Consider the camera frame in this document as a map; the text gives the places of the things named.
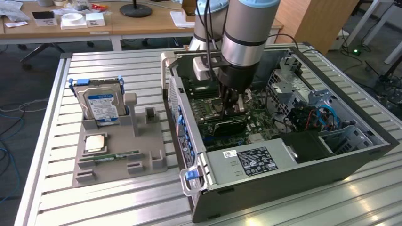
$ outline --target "aluminum extrusion table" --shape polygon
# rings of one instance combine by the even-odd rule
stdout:
[[[307,48],[300,44],[300,51]],[[181,192],[161,102],[160,53],[172,50],[77,53],[60,60],[14,225],[194,225]],[[402,122],[395,116],[321,55],[309,52],[305,56],[400,141]],[[137,94],[136,111],[153,106],[160,113],[169,169],[149,176],[72,188],[81,109],[66,88],[66,80],[114,78],[118,75],[125,80],[126,92]],[[321,87],[309,73],[303,73],[303,77],[315,88]],[[402,224],[402,145],[343,181],[196,226],[365,226],[379,223],[381,226]]]

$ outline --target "white cable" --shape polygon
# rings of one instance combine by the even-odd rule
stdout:
[[[89,2],[132,2],[132,1],[130,0],[116,0],[116,1],[89,1]],[[160,4],[156,4],[156,3],[152,3],[152,2],[148,2],[148,1],[137,1],[137,3],[157,6],[157,7],[161,7],[161,8],[170,9],[170,10],[180,10],[181,9],[181,8],[166,7],[166,6],[162,6]]]
[[[33,100],[33,101],[30,101],[30,102],[26,102],[26,103],[21,104],[17,108],[9,109],[9,110],[3,110],[3,109],[0,108],[0,111],[2,111],[2,112],[14,112],[14,111],[18,110],[19,112],[23,112],[23,110],[21,109],[22,107],[26,107],[26,106],[29,106],[30,104],[34,104],[34,103],[38,103],[38,102],[42,102],[42,101],[49,101],[49,99],[46,98],[46,99]],[[30,110],[30,111],[25,111],[25,112],[26,112],[26,113],[29,113],[29,112],[40,112],[40,111],[42,111],[42,110],[45,110],[45,107],[41,108],[41,109],[36,109],[36,110]]]

